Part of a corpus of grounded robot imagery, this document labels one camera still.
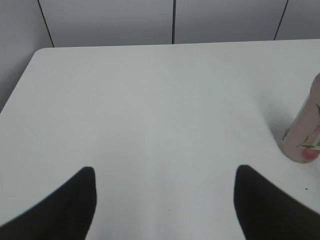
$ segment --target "pink can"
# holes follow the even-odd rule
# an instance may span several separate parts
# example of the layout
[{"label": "pink can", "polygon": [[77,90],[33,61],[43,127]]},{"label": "pink can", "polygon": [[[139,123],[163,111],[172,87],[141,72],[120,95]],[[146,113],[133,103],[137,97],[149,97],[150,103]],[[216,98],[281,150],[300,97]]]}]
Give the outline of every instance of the pink can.
[{"label": "pink can", "polygon": [[282,148],[291,160],[307,164],[320,155],[320,73],[291,127],[285,132]]}]

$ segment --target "white table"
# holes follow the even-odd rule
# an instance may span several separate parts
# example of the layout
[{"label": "white table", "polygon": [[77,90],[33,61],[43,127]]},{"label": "white table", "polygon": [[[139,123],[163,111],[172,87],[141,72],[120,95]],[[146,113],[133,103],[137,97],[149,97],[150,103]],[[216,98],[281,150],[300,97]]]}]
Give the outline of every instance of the white table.
[{"label": "white table", "polygon": [[241,164],[320,213],[320,162],[273,136],[319,56],[320,40],[39,50],[0,114],[0,225],[82,166],[97,180],[88,240],[243,240]]}]

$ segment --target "gray wall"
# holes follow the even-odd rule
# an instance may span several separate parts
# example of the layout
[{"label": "gray wall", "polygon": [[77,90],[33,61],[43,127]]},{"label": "gray wall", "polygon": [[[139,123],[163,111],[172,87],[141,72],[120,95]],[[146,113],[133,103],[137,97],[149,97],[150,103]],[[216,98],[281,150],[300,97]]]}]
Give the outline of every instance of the gray wall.
[{"label": "gray wall", "polygon": [[40,0],[55,47],[170,44],[173,0]]},{"label": "gray wall", "polygon": [[0,0],[0,111],[35,51],[52,47],[37,0]]},{"label": "gray wall", "polygon": [[175,43],[273,40],[286,0],[176,0]]},{"label": "gray wall", "polygon": [[289,0],[276,40],[320,39],[320,0]]}]

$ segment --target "white tabletop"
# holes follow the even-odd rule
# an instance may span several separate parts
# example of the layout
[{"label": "white tabletop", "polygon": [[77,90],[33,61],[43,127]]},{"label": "white tabletop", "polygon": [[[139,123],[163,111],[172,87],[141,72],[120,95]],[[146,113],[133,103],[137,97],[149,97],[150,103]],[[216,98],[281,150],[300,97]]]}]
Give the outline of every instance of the white tabletop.
[{"label": "white tabletop", "polygon": [[320,40],[37,51],[0,114],[0,225],[83,166],[98,194],[88,240],[243,240],[241,164],[320,213],[319,161],[287,159],[273,136],[319,56]]}]

